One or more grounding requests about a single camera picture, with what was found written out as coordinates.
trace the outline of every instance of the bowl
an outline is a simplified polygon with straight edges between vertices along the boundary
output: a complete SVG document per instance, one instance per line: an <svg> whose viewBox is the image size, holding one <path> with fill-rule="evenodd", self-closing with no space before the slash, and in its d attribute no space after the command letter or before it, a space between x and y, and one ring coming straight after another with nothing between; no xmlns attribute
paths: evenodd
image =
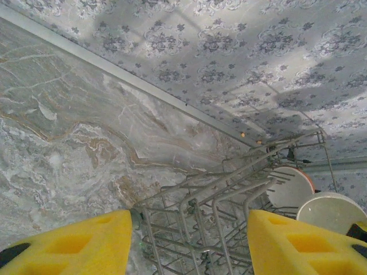
<svg viewBox="0 0 367 275"><path fill-rule="evenodd" d="M366 222L367 215L347 196L319 192L299 208L296 219L345 235L353 223Z"/></svg>

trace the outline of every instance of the metal wire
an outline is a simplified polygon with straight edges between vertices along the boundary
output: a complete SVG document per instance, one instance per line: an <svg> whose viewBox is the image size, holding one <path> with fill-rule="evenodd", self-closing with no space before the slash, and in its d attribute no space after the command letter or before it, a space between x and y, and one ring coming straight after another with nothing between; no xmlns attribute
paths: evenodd
<svg viewBox="0 0 367 275"><path fill-rule="evenodd" d="M294 177L275 168L307 167L296 150L311 146L325 149L337 191L326 139L317 129L226 159L210 171L189 175L180 184L163 186L160 193L137 203L134 208L144 217L143 254L157 267L154 274L253 274L246 232L249 210L295 218L296 210L274 207L266 191Z"/></svg>

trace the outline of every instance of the metal edge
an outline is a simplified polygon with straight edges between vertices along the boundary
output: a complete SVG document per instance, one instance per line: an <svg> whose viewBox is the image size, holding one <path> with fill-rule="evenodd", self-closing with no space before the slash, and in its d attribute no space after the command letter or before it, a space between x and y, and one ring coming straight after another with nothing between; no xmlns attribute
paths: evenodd
<svg viewBox="0 0 367 275"><path fill-rule="evenodd" d="M333 171L347 171L347 170L367 170L367 157L358 156L354 158L345 159L331 159ZM329 170L329 164L326 160L316 161L303 169L308 174L319 174Z"/></svg>
<svg viewBox="0 0 367 275"><path fill-rule="evenodd" d="M70 40L62 37L61 35L47 29L39 23L29 19L28 17L20 14L19 12L0 4L0 18L18 26L21 29L26 30L29 33L41 38L42 40L53 44L54 46L66 51L67 53L84 60L87 63L119 78L125 84L139 90L140 92L148 93L155 98L168 103L173 108L180 110L181 112L189 115L190 117L197 119L198 121L205 123L208 126L236 139L237 141L246 144L251 148L259 147L254 140L248 137L242 137L241 132L233 129L232 127L208 116L207 114L199 111L198 109L187 105L185 102L175 98L174 96L166 93L165 91L149 84L145 80L134 76L131 73L121 69L113 63L97 56L96 54L84 49L83 47L71 42Z"/></svg>

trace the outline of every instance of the dishwasher rack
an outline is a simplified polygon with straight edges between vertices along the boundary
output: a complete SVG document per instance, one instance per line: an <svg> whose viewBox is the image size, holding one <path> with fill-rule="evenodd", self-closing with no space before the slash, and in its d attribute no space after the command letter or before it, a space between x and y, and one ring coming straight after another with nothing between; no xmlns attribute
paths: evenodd
<svg viewBox="0 0 367 275"><path fill-rule="evenodd" d="M266 191L291 176L276 174L274 168L306 167L310 161L301 160L298 149L311 146L325 149L335 185L325 134L316 129L226 159L137 203L145 234L143 254L157 268L153 274L253 274L246 231L249 210L295 218L289 207L274 207Z"/></svg>

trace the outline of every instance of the white plate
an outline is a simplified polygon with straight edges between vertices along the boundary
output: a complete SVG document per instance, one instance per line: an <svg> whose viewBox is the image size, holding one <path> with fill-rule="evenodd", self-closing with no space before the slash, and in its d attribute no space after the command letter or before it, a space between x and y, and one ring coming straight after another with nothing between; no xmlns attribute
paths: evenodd
<svg viewBox="0 0 367 275"><path fill-rule="evenodd" d="M299 209L297 220L345 235L353 223L367 221L367 215L344 195L320 192Z"/></svg>
<svg viewBox="0 0 367 275"><path fill-rule="evenodd" d="M275 207L294 207L283 211L297 213L305 199L315 193L310 178L296 168L279 167L274 169L268 177L284 181L282 184L273 185L267 191L269 200Z"/></svg>

